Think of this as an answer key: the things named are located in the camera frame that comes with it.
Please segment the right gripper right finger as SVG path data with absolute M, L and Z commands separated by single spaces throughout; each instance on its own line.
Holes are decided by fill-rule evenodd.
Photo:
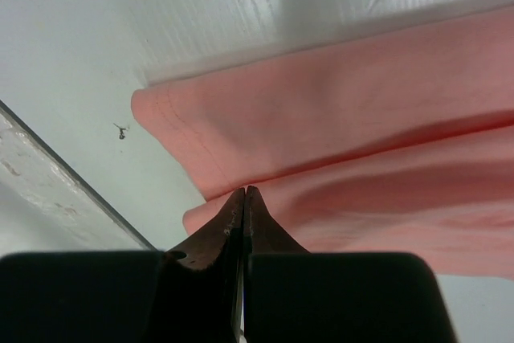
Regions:
M 454 342 L 428 264 L 403 252 L 311 253 L 247 189 L 244 332 L 249 342 Z

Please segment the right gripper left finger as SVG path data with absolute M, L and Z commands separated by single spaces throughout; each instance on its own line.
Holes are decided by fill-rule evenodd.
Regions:
M 4 342 L 236 342 L 244 189 L 168 251 L 1 260 Z

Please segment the pink t shirt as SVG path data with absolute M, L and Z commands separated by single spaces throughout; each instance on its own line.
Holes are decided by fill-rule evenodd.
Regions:
M 133 93 L 205 203 L 257 186 L 310 251 L 409 251 L 513 277 L 513 10 L 301 51 Z

